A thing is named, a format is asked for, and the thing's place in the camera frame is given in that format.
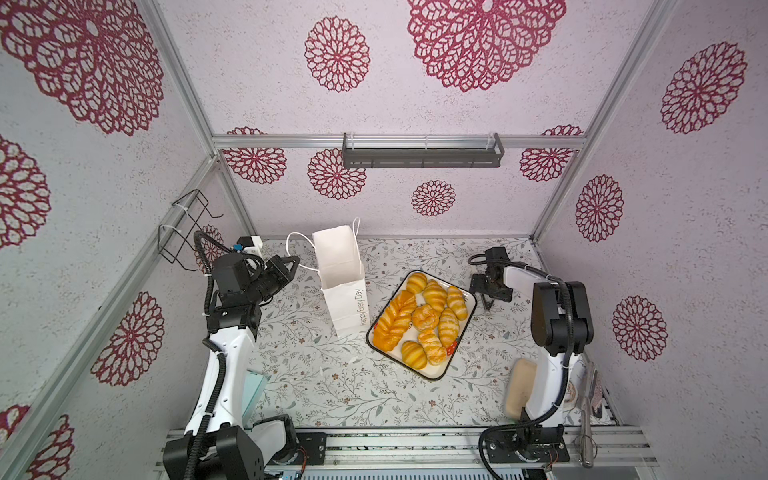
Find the white paper bag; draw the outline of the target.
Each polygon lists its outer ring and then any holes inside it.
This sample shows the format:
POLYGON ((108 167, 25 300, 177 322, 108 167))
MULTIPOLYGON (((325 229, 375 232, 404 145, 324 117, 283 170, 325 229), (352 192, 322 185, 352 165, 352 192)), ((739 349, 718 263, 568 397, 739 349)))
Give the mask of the white paper bag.
POLYGON ((338 337, 364 333, 370 325, 365 267, 357 241, 360 223, 356 217, 351 224, 316 231, 312 238, 291 232, 285 241, 288 256, 292 236, 304 239, 314 250, 317 266, 299 266, 319 276, 320 290, 338 337))

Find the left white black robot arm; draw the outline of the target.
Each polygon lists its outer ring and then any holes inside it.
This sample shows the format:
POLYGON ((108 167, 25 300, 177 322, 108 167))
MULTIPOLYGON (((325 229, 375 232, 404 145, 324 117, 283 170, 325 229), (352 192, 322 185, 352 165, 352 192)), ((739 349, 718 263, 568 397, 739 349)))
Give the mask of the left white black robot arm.
POLYGON ((247 363, 262 307, 293 281, 300 259, 264 259, 253 237, 227 247, 198 230, 193 240, 207 279, 202 343, 209 357, 192 416, 182 436, 166 443, 163 467, 171 479, 268 479, 270 463, 288 464, 303 449, 286 414, 244 425, 247 363))

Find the striped bread roll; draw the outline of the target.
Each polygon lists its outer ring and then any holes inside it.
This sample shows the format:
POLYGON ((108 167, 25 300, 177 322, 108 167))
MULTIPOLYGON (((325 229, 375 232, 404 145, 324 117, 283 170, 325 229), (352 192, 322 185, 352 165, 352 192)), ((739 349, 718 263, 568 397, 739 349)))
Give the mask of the striped bread roll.
POLYGON ((460 322, 455 312, 446 307, 438 322, 438 338, 442 346, 446 349, 451 347, 460 333, 460 322))
POLYGON ((422 292, 425 302, 438 314, 441 314, 447 305, 448 292, 436 280, 430 279, 422 292))
POLYGON ((459 321, 465 321, 469 317, 469 311, 463 292, 458 287, 450 286, 448 288, 447 305, 459 321))

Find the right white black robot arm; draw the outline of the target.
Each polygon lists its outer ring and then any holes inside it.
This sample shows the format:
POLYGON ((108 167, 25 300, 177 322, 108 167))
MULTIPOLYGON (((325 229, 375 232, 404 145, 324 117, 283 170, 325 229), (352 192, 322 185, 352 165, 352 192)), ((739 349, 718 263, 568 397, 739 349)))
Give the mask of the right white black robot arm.
POLYGON ((531 336, 539 347, 533 389, 521 419, 484 430, 478 439, 480 460, 488 471, 493 470, 492 461, 566 462, 562 405, 571 367, 594 338, 586 287, 513 261, 503 247, 473 255, 468 263, 486 268, 473 274, 470 282, 470 292, 480 296, 485 310, 496 300, 511 301, 515 292, 527 295, 531 336))

